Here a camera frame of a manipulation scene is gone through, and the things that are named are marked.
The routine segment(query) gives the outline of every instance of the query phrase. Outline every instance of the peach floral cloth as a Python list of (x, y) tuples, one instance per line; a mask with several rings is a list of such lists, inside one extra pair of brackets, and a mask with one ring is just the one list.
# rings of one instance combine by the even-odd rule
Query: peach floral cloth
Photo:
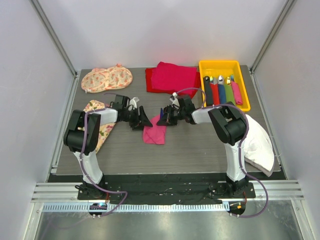
[[(87, 106), (84, 108), (84, 111), (88, 112), (88, 111), (97, 110), (97, 109), (104, 109), (104, 108), (105, 108), (105, 104), (103, 102), (91, 100), (87, 104)], [(104, 144), (105, 140), (109, 136), (109, 134), (110, 134), (111, 130), (114, 128), (114, 126), (115, 126), (115, 123), (108, 123), (108, 124), (100, 126), (98, 144), (95, 147), (96, 153), (100, 150), (102, 144)]]
[(100, 93), (105, 90), (123, 89), (132, 82), (132, 73), (121, 64), (105, 68), (94, 68), (84, 76), (81, 88), (86, 93)]

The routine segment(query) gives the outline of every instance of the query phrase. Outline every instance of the pink cloth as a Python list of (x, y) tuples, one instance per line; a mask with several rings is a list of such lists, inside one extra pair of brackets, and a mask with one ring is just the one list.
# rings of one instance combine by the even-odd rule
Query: pink cloth
[(234, 81), (231, 81), (231, 87), (232, 87), (232, 91), (233, 91), (235, 104), (238, 104), (238, 105), (244, 104), (242, 97), (241, 97), (241, 92), (240, 92), (238, 84)]
[(153, 127), (145, 126), (143, 128), (143, 141), (146, 144), (165, 144), (166, 126), (158, 126), (157, 122), (160, 119), (160, 114), (151, 119)]
[[(152, 87), (162, 91), (177, 92), (196, 85), (196, 67), (178, 66), (172, 63), (159, 62), (152, 71)], [(193, 90), (184, 91), (191, 95)]]

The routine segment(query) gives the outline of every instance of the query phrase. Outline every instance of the white cloth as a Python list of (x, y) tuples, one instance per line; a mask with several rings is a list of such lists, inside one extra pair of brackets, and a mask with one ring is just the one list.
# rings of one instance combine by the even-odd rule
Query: white cloth
[(259, 123), (247, 114), (246, 117), (249, 123), (249, 132), (244, 141), (244, 157), (250, 160), (247, 162), (253, 163), (255, 167), (263, 171), (267, 176), (270, 176), (275, 164), (271, 140)]

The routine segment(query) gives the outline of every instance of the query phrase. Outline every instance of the yellow bin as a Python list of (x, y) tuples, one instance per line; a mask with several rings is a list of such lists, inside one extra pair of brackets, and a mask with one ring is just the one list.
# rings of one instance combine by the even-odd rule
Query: yellow bin
[(201, 77), (201, 88), (204, 91), (204, 77), (216, 77), (218, 80), (219, 75), (222, 75), (224, 79), (227, 79), (231, 74), (234, 75), (234, 81), (239, 85), (241, 97), (243, 104), (236, 105), (244, 112), (250, 111), (250, 102), (248, 99), (246, 86), (244, 83), (244, 79), (241, 74), (241, 69), (238, 61), (235, 60), (201, 60), (199, 61), (199, 70), (200, 70), (200, 77)]

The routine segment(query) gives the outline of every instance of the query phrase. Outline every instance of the white rack strip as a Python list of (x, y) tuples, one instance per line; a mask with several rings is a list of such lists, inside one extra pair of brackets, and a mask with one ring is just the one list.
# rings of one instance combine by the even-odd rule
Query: white rack strip
[[(88, 212), (93, 202), (48, 202), (43, 206), (42, 212)], [(90, 212), (108, 212), (116, 205), (107, 205), (107, 210), (90, 210)], [(114, 212), (118, 213), (143, 213), (143, 212), (219, 212), (229, 211), (229, 202), (222, 204), (205, 204), (205, 205), (120, 205)]]

